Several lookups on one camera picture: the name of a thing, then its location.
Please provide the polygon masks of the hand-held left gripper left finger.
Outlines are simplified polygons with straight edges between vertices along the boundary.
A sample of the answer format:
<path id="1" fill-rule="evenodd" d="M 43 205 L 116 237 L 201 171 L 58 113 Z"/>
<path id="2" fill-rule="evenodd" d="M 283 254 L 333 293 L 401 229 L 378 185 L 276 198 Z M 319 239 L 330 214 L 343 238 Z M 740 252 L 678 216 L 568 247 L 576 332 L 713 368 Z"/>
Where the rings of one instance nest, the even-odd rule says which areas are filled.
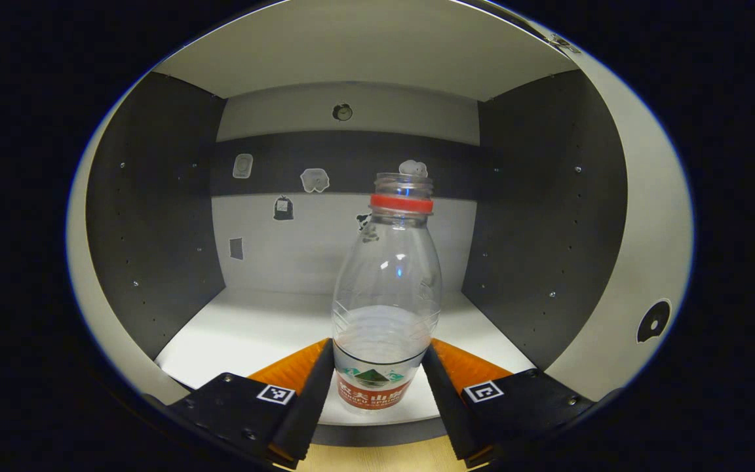
<path id="1" fill-rule="evenodd" d="M 168 416 L 222 449 L 295 469 L 305 459 L 334 371 L 329 338 L 251 376 L 223 372 L 168 406 Z"/>

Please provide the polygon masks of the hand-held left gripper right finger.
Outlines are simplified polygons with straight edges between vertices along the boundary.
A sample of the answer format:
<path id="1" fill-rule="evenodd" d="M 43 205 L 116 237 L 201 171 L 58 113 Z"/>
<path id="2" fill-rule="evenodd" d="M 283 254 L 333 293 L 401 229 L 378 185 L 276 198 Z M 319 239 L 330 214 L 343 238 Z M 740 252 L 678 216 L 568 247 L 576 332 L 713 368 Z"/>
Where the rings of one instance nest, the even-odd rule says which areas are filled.
<path id="1" fill-rule="evenodd" d="M 537 448 L 598 407 L 539 368 L 512 373 L 437 338 L 422 365 L 455 456 L 468 468 Z"/>

